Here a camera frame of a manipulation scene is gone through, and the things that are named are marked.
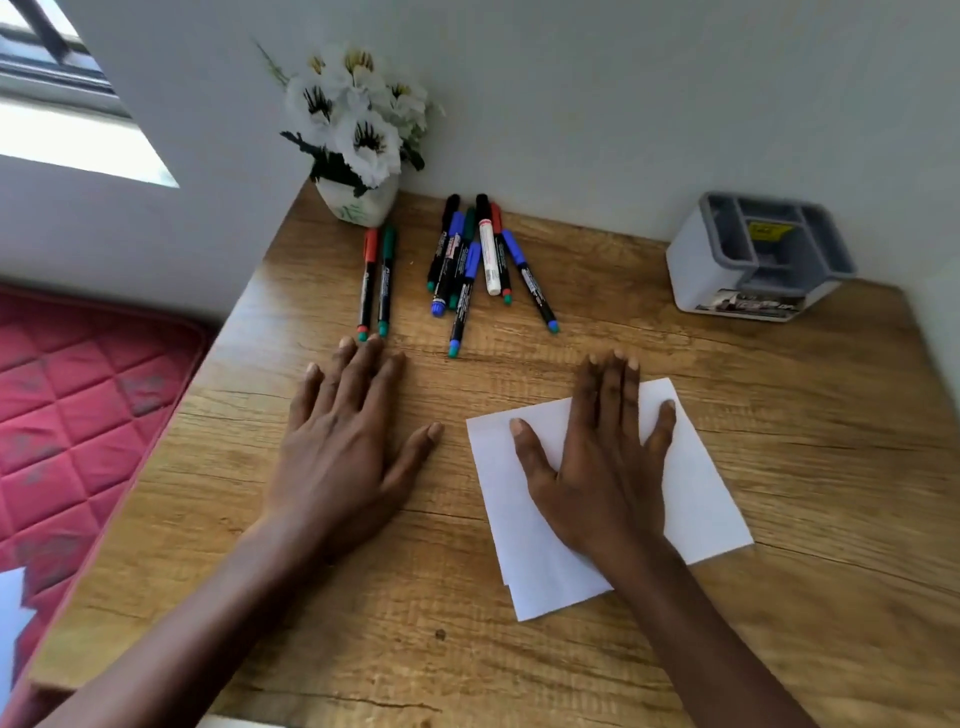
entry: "flower pot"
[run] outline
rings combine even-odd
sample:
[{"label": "flower pot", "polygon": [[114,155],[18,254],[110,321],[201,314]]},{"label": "flower pot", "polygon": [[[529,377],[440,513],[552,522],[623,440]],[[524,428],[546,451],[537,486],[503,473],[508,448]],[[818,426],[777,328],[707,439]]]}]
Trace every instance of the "flower pot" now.
[{"label": "flower pot", "polygon": [[364,228],[383,225],[399,189],[400,175],[391,175],[379,187],[368,189],[360,197],[353,196],[353,187],[348,184],[317,180],[317,191],[330,211],[341,220]]}]

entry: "paper sheet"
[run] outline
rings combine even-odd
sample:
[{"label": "paper sheet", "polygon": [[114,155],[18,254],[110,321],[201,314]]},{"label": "paper sheet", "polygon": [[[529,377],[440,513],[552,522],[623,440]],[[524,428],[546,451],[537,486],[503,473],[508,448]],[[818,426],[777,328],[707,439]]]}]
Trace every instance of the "paper sheet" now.
[{"label": "paper sheet", "polygon": [[[752,544],[743,516],[669,379],[640,385],[640,440],[645,442],[653,431],[665,400],[677,403],[673,445],[663,468],[666,537],[688,564]],[[569,413],[567,399],[467,420],[500,572],[520,621],[611,588],[589,559],[561,543],[540,515],[515,455],[510,420],[519,417],[540,436],[550,465],[559,468]]]},{"label": "paper sheet", "polygon": [[13,689],[16,639],[36,613],[20,605],[24,569],[0,572],[0,713],[7,707]]}]

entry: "finger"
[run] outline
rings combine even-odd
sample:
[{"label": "finger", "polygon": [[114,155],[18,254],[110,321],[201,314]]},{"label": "finger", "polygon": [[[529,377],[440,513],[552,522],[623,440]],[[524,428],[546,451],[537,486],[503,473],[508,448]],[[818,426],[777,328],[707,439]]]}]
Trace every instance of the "finger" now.
[{"label": "finger", "polygon": [[673,400],[667,400],[660,405],[660,414],[657,417],[657,425],[654,431],[650,433],[644,447],[653,455],[655,462],[663,467],[663,460],[666,458],[666,452],[670,449],[670,443],[673,442],[673,427],[677,423],[677,405]]},{"label": "finger", "polygon": [[531,426],[523,420],[510,420],[510,434],[514,436],[516,458],[527,476],[528,487],[557,477],[557,472],[547,462],[540,438]]},{"label": "finger", "polygon": [[344,336],[340,340],[340,345],[333,354],[330,371],[326,373],[324,383],[320,385],[317,403],[313,406],[314,417],[325,415],[333,409],[333,402],[337,399],[337,390],[340,388],[340,379],[356,351],[357,345],[352,336]]},{"label": "finger", "polygon": [[627,442],[640,442],[640,362],[630,357],[623,370],[623,408],[620,414],[620,429]]},{"label": "finger", "polygon": [[623,353],[607,354],[600,383],[600,416],[597,429],[600,436],[612,440],[620,432],[620,403],[623,391]]},{"label": "finger", "polygon": [[433,423],[424,425],[403,443],[394,464],[383,476],[383,484],[380,486],[382,496],[389,502],[395,503],[395,508],[399,508],[410,495],[423,463],[443,435],[443,424]]},{"label": "finger", "polygon": [[597,424],[597,357],[591,354],[580,362],[577,368],[577,378],[573,383],[573,402],[570,404],[570,424],[567,430],[573,427],[584,427],[593,430]]},{"label": "finger", "polygon": [[363,403],[363,411],[382,426],[386,426],[389,419],[396,388],[403,379],[403,370],[406,365],[406,354],[397,352],[387,357],[371,379],[370,390]]},{"label": "finger", "polygon": [[380,362],[380,353],[383,352],[383,339],[374,334],[361,345],[356,356],[344,369],[340,388],[337,390],[337,399],[333,403],[334,409],[355,412],[363,407],[367,398],[367,389],[370,387],[370,378]]},{"label": "finger", "polygon": [[303,379],[297,387],[297,393],[290,400],[290,416],[287,418],[287,432],[293,432],[300,429],[310,418],[313,412],[313,403],[317,400],[317,393],[320,391],[320,383],[324,380],[324,373],[320,371],[314,362],[306,368]]}]

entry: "green marker cap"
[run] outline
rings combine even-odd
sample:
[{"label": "green marker cap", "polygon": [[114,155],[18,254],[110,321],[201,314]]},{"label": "green marker cap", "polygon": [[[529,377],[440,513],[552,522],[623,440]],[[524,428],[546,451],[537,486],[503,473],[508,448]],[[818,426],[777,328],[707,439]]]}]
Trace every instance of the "green marker cap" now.
[{"label": "green marker cap", "polygon": [[475,218],[477,216],[476,207],[467,210],[467,217],[464,218],[464,242],[467,245],[473,240],[474,228],[476,227]]},{"label": "green marker cap", "polygon": [[396,244],[396,228],[387,225],[383,229],[383,259],[393,259],[394,245]]}]

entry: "red mattress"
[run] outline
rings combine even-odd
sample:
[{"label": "red mattress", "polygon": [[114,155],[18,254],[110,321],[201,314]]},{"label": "red mattress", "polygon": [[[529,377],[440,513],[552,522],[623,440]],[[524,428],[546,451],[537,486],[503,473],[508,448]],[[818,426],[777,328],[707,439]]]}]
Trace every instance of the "red mattress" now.
[{"label": "red mattress", "polygon": [[0,288],[0,570],[25,567],[23,603],[36,609],[14,675],[204,350],[183,321]]}]

